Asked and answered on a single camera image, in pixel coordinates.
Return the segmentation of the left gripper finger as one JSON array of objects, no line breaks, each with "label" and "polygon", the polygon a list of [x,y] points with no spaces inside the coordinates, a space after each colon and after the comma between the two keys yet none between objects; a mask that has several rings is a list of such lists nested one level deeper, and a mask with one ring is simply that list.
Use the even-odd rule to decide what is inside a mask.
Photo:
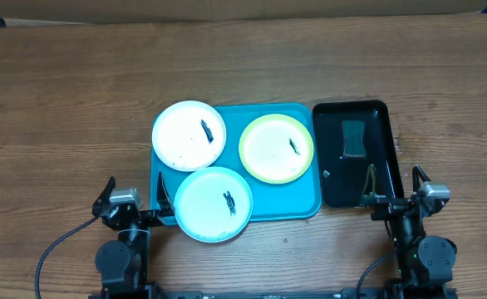
[{"label": "left gripper finger", "polygon": [[170,217],[175,215],[174,206],[171,202],[167,188],[165,187],[164,176],[161,172],[157,179],[157,195],[156,202],[159,204],[159,211],[162,217]]},{"label": "left gripper finger", "polygon": [[91,213],[94,216],[101,216],[104,207],[110,202],[111,192],[115,187],[116,187],[116,179],[113,176],[111,176],[105,188],[103,189],[99,197],[92,205]]}]

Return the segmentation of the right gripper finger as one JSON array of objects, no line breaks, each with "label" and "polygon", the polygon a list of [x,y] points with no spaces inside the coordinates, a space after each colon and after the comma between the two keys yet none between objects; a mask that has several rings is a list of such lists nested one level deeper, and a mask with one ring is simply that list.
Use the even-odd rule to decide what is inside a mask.
[{"label": "right gripper finger", "polygon": [[376,193],[376,167],[370,164],[366,172],[366,181],[362,188],[362,195],[359,205],[369,207],[375,204],[377,198]]},{"label": "right gripper finger", "polygon": [[412,168],[412,189],[416,192],[422,183],[430,181],[425,171],[421,168],[419,164],[416,164]]}]

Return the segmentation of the yellow-green round plate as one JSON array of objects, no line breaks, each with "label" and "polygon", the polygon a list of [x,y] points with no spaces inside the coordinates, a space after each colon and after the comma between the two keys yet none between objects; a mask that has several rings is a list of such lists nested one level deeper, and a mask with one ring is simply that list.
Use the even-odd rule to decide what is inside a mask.
[{"label": "yellow-green round plate", "polygon": [[239,158],[256,179],[287,184],[309,169],[314,155],[312,136],[292,116],[268,114],[251,121],[239,140]]}]

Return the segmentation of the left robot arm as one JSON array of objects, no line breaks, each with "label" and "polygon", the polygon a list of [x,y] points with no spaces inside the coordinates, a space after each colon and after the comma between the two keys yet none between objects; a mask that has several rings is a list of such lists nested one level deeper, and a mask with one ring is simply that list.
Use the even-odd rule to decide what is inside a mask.
[{"label": "left robot arm", "polygon": [[97,298],[167,297],[157,282],[149,280],[150,230],[163,226],[163,218],[175,214],[162,174],[158,175],[155,199],[158,208],[142,210],[137,189],[118,189],[111,177],[93,203],[92,214],[117,232],[117,239],[104,243],[96,253],[95,265],[101,274]]}]

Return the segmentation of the white round plate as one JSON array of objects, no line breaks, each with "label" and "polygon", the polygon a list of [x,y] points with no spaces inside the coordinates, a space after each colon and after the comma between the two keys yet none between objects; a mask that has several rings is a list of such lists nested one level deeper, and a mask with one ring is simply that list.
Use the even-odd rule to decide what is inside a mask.
[{"label": "white round plate", "polygon": [[152,147],[172,169],[193,172],[210,166],[224,150],[227,129],[221,114],[197,100],[163,110],[152,128]]}]

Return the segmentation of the green sponge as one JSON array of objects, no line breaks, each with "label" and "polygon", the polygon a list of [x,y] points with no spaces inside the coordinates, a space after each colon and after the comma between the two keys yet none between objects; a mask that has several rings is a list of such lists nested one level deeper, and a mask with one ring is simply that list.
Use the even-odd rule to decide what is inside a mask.
[{"label": "green sponge", "polygon": [[342,122],[343,153],[346,158],[365,158],[363,144],[365,123],[361,120],[344,120]]}]

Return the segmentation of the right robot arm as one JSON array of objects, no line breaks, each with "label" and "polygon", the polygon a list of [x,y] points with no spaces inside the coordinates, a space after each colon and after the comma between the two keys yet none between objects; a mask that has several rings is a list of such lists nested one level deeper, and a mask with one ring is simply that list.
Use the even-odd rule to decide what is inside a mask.
[{"label": "right robot arm", "polygon": [[[362,202],[371,203],[373,221],[383,221],[393,251],[371,264],[357,282],[356,298],[457,298],[446,284],[453,279],[457,246],[448,238],[426,234],[423,219],[440,212],[450,200],[447,185],[429,179],[419,165],[412,169],[413,193],[409,198],[389,198],[377,192],[376,167],[369,165]],[[364,291],[367,275],[394,257],[399,277],[376,291]]]}]

